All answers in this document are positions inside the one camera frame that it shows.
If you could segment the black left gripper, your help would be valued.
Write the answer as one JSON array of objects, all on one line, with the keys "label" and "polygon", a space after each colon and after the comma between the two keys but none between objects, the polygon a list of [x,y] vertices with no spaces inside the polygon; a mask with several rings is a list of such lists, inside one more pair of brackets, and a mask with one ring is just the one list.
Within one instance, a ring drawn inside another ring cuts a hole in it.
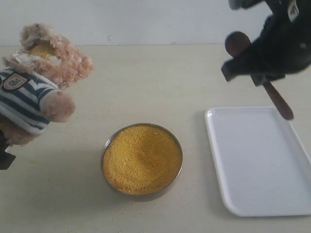
[{"label": "black left gripper", "polygon": [[6,150],[8,149],[9,144],[7,143],[7,139],[5,138],[3,132],[0,132],[0,169],[7,170],[16,156],[8,153]]}]

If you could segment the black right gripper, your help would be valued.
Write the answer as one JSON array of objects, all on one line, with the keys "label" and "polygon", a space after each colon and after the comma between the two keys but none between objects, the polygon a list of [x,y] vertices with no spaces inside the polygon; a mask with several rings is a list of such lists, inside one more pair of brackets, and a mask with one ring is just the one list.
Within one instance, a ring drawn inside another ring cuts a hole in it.
[{"label": "black right gripper", "polygon": [[227,82],[251,76],[255,86],[299,73],[311,64],[311,2],[279,0],[260,35],[237,57],[224,62]]}]

